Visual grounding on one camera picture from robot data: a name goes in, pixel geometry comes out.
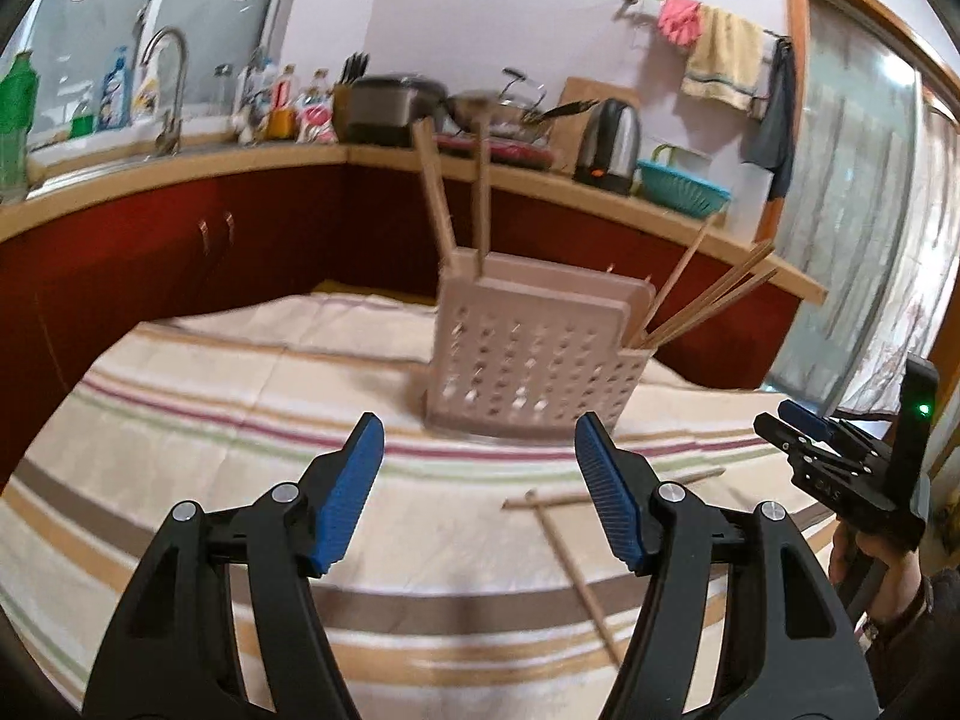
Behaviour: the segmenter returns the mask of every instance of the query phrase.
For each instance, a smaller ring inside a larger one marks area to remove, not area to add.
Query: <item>blue basket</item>
[[[730,202],[730,191],[646,159],[638,159],[644,199],[693,218],[707,218]]]

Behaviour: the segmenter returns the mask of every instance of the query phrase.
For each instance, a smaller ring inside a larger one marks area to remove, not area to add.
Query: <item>pink glove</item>
[[[703,32],[700,3],[695,0],[665,0],[656,25],[674,45],[684,48],[692,46]]]

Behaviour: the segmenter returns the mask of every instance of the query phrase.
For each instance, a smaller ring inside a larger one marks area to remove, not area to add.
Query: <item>human hand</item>
[[[850,545],[850,527],[840,521],[833,532],[833,551],[830,553],[830,583],[840,584],[847,576],[847,551]],[[920,582],[920,558],[916,552],[904,552],[892,546],[881,536],[857,533],[856,545],[864,555],[878,557],[887,565],[887,573],[877,597],[867,609],[870,618],[881,625],[892,623],[903,615],[917,597]]]

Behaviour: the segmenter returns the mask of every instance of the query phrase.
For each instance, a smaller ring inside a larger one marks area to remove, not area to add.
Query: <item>white tiled wall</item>
[[[786,30],[784,0],[700,0]],[[926,0],[880,0],[960,71],[960,55]],[[720,103],[677,94],[685,57],[659,39],[649,19],[617,18],[621,0],[295,0],[283,61],[337,69],[359,50],[371,73],[421,71],[452,91],[500,84],[519,67],[549,88],[567,76],[634,86],[643,100],[645,145],[671,141],[712,155],[709,178],[734,191],[728,230],[751,238],[762,197],[736,194],[746,176],[740,143],[754,125]],[[655,12],[648,1],[645,10]],[[630,13],[637,13],[632,8]]]

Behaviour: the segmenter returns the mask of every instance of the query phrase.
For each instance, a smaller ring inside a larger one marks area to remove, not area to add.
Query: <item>green bottle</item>
[[[27,133],[34,125],[39,85],[30,52],[18,53],[0,81],[0,203],[27,196]]]
[[[97,115],[93,112],[93,103],[90,101],[90,89],[88,88],[83,93],[83,98],[80,98],[80,104],[73,112],[73,119],[70,119],[70,139],[91,134],[96,119]]]

